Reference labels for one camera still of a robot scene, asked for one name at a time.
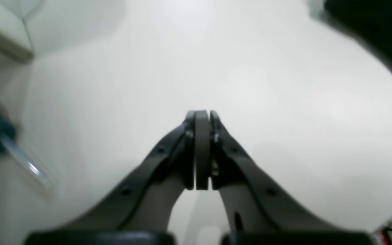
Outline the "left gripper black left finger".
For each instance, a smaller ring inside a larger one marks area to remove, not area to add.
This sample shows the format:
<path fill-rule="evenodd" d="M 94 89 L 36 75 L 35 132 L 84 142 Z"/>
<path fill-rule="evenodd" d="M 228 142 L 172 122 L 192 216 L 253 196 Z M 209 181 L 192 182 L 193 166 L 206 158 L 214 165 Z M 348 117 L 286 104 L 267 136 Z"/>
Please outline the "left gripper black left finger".
<path fill-rule="evenodd" d="M 185 189 L 194 188 L 195 111 L 165 135 L 143 162 L 64 231 L 165 231 Z"/>

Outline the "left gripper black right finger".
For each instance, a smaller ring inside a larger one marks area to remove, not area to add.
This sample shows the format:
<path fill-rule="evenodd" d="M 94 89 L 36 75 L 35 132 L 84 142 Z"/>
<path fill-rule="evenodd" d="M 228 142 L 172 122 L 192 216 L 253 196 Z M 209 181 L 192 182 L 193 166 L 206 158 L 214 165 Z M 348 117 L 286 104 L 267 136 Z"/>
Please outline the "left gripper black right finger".
<path fill-rule="evenodd" d="M 215 111 L 195 113 L 196 189 L 219 191 L 233 232 L 335 232 L 255 164 Z"/>

